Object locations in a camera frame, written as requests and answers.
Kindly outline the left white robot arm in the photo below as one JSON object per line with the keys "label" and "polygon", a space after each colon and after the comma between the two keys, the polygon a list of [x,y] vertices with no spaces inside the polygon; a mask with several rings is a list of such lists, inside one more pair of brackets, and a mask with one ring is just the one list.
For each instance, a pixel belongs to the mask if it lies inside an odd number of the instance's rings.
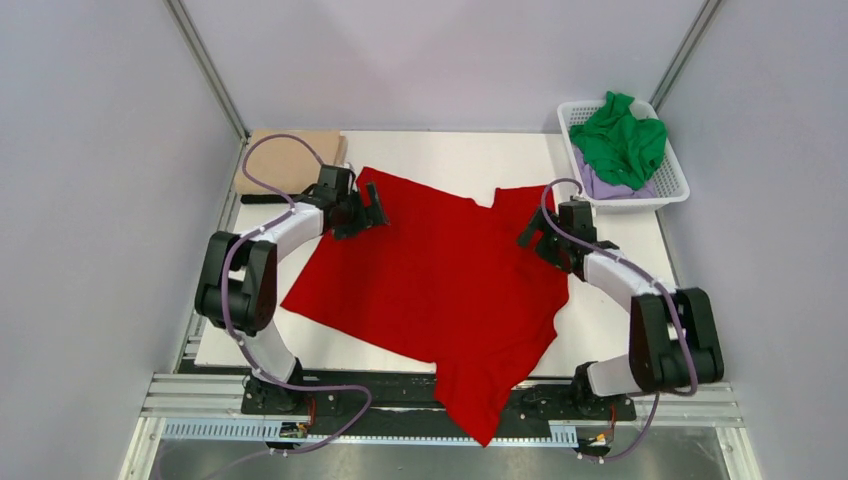
{"label": "left white robot arm", "polygon": [[273,324],[279,306],[278,265],[303,244],[331,234],[353,238],[389,222],[377,186],[356,184],[348,166],[324,165],[304,191],[282,194],[282,214],[243,233],[209,239],[194,307],[235,342],[250,367],[245,402],[293,413],[305,403],[298,358]]}

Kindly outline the red t shirt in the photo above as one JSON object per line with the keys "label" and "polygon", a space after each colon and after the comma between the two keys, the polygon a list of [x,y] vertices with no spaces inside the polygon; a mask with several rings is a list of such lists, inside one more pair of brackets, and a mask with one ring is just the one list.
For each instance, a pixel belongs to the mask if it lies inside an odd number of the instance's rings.
{"label": "red t shirt", "polygon": [[374,168],[390,224],[324,236],[282,300],[322,325],[436,367],[435,399],[480,445],[512,388],[556,338],[568,278],[517,244],[542,188],[498,188],[489,207]]}

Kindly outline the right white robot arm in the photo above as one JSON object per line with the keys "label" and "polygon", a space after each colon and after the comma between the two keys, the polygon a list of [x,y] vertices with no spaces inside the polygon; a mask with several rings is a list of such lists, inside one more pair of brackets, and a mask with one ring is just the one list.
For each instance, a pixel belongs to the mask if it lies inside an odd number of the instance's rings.
{"label": "right white robot arm", "polygon": [[555,210],[538,207],[517,243],[602,291],[629,316],[627,353],[575,371],[571,403],[580,415],[598,416],[611,397],[693,395],[700,385],[723,379],[707,292],[668,285],[630,261],[617,244],[599,239],[588,202],[572,198]]}

